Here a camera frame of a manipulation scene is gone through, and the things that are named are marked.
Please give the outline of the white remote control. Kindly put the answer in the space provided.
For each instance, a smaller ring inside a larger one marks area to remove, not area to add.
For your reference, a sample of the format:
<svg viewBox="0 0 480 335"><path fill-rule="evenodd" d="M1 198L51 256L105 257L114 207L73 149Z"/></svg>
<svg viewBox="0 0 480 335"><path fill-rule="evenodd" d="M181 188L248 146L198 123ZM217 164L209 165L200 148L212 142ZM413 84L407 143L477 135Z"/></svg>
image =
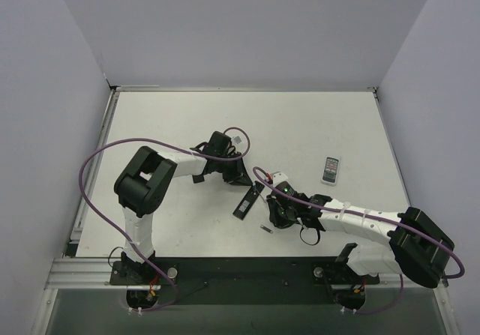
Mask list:
<svg viewBox="0 0 480 335"><path fill-rule="evenodd" d="M338 156L326 156L322 171L321 182L329 186L335 186L338 182L341 158Z"/></svg>

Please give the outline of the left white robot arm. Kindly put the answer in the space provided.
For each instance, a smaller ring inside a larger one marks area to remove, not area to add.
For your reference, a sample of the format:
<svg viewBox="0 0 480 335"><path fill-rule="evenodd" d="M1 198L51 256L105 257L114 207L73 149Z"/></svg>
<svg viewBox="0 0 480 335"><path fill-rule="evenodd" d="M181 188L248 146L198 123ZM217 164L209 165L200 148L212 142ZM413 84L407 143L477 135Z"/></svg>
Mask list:
<svg viewBox="0 0 480 335"><path fill-rule="evenodd" d="M191 176L195 184L205 176L219 173L225 183L252 186L234 140L215 131L209 141L183 153L159 153L148 146L140 147L114 184L114 192L122 206L125 242L121 263L136 283L147 283L154 274L155 250L152 244L153 213L164 200L172 179Z"/></svg>

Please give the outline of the black remote control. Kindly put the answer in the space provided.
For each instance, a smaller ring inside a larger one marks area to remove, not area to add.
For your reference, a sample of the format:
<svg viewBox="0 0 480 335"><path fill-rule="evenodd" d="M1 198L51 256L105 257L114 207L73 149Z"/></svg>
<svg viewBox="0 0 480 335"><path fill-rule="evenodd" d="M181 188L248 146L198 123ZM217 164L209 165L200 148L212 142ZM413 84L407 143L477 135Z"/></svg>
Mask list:
<svg viewBox="0 0 480 335"><path fill-rule="evenodd" d="M235 208L232 215L239 220L246 218L248 212L253 207L255 201L260 196L261 192L264 189L264 185L258 181L255 181L250 189L246 192L238 206Z"/></svg>

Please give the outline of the AAA battery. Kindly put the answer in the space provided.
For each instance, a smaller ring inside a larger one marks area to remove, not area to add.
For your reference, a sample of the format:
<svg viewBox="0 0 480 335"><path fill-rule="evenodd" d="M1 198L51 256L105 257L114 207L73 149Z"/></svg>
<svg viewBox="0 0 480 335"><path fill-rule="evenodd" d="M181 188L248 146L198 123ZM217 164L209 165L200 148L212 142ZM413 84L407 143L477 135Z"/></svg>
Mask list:
<svg viewBox="0 0 480 335"><path fill-rule="evenodd" d="M270 228L264 226L264 225L260 225L259 226L263 231L265 232L268 232L269 234L273 234L273 230L271 230Z"/></svg>

